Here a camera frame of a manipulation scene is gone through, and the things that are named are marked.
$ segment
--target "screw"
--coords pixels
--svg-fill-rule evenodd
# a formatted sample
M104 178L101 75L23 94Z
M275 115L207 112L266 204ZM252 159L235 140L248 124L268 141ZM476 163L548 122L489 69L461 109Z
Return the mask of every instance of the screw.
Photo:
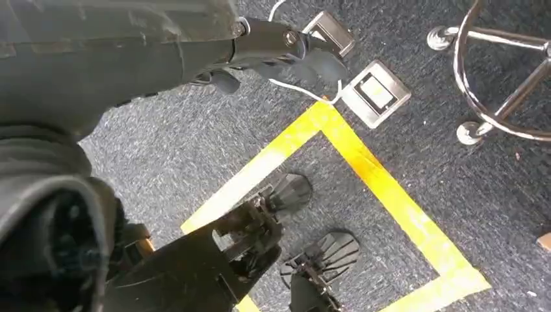
M290 47L298 41L298 34L294 31L285 32L285 44Z

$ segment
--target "orange object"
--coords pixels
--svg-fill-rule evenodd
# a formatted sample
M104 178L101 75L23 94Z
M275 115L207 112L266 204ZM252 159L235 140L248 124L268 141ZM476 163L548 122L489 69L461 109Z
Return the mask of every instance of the orange object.
M551 233L543 235L537 242L548 252L551 252Z

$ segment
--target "chrome stool base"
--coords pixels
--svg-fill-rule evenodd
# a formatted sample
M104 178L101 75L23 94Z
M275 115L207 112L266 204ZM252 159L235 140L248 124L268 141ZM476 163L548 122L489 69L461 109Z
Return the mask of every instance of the chrome stool base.
M427 35L427 44L433 50L442 51L454 44L454 75L457 86L463 93L467 104L482 119L482 123L467 122L457 130L457 138L461 143L473 145L479 142L494 128L505 131L511 135L530 140L551 142L551 132L536 129L525 129L512 125L505 119L530 95L533 89L551 75L551 40L473 27L472 24L482 9L482 1L475 0L472 8L465 16L460 27L438 26ZM465 54L467 51L467 38L484 40L497 44L522 47L532 51L538 51L545 59L534 72L504 101L496 112L489 112L480 103L476 95L469 87L465 73Z

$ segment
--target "power cord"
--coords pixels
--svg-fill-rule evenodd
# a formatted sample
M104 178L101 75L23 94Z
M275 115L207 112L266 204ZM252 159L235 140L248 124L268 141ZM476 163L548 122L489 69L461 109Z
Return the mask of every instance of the power cord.
M287 0L279 0L275 5L274 7L272 7L272 10L270 11L270 15L268 17L268 21L273 21L274 20L274 16L276 14L276 11L278 10L278 8L283 4L287 2ZM336 104L336 102L338 102L340 100L340 98L342 97L341 93L342 93L342 81L339 80L337 82L337 85L338 85L338 90L337 90L337 95L335 96L335 99L331 100L331 101L328 101L320 96L317 96L315 94L313 94L312 92L304 89L304 88L301 88L299 86L294 86L292 84L288 84L288 83L284 83L284 82L281 82L279 80L275 80L275 79L269 79L269 81L277 86L281 86L283 88L288 88L288 89L291 89L291 90L295 90L295 91L298 91L298 92L301 92L303 94L306 94L307 96L309 96L310 98L313 98L319 102L323 102L323 103L326 103L326 104L329 104L329 105L334 105Z

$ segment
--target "yellow square outline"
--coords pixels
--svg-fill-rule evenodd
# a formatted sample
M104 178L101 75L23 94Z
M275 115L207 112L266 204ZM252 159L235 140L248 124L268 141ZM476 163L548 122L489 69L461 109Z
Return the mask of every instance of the yellow square outline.
M310 107L245 165L181 226L182 231L190 233L226 214L319 132L344 157L440 275L381 312L437 311L470 294L491 288L482 274L470 265L436 223L384 169L339 112L322 102ZM237 307L240 312L259 311L248 296Z

